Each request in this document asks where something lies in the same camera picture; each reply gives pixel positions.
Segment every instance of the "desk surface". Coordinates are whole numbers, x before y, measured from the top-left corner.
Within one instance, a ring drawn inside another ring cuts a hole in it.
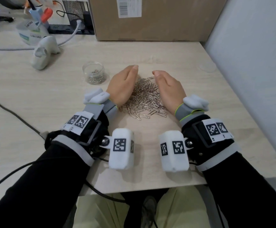
[[[16,32],[0,33],[0,43],[17,42]],[[67,38],[58,35],[58,41]],[[197,94],[210,102],[209,116],[223,119],[242,147],[244,157],[264,176],[276,177],[276,152],[221,73],[202,71],[199,66],[210,57],[198,42],[97,42],[94,36],[75,36],[61,48],[62,53],[43,71],[30,64],[32,51],[0,52],[0,103],[15,111],[40,131],[57,130],[75,112],[84,108],[83,94],[95,88],[83,80],[82,66],[90,60],[101,62],[112,77],[130,64],[139,65],[141,77],[152,70],[165,70],[181,81],[186,94]],[[101,87],[105,90],[109,81]],[[103,193],[204,184],[194,166],[188,172],[163,172],[158,135],[180,130],[172,115],[138,121],[118,113],[110,125],[128,128],[135,134],[135,164],[126,171],[108,168],[96,161],[87,179]],[[44,141],[13,115],[0,108],[0,179],[44,152]],[[24,172],[0,185],[0,198]]]

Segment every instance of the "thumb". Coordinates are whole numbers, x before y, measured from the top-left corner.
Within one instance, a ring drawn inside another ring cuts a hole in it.
[[[155,71],[153,71],[153,74],[155,76],[155,81],[156,81],[159,89],[167,86],[167,81],[166,81],[165,77],[161,74],[160,71],[155,70]]]
[[[132,69],[129,71],[126,80],[129,80],[130,82],[135,83],[137,75],[138,75],[138,65],[134,65]]]

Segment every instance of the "barcode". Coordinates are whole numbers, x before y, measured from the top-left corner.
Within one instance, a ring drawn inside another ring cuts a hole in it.
[[[127,0],[119,0],[120,16],[127,16]]]

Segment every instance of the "shoe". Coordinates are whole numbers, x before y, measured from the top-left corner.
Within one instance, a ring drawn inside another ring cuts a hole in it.
[[[157,210],[157,202],[153,196],[147,196],[143,205],[141,228],[151,228]]]

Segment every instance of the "clear jar of paper clips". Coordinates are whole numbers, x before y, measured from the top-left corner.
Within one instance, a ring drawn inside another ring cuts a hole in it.
[[[89,61],[83,67],[84,79],[91,85],[99,85],[106,80],[104,67],[99,62]]]

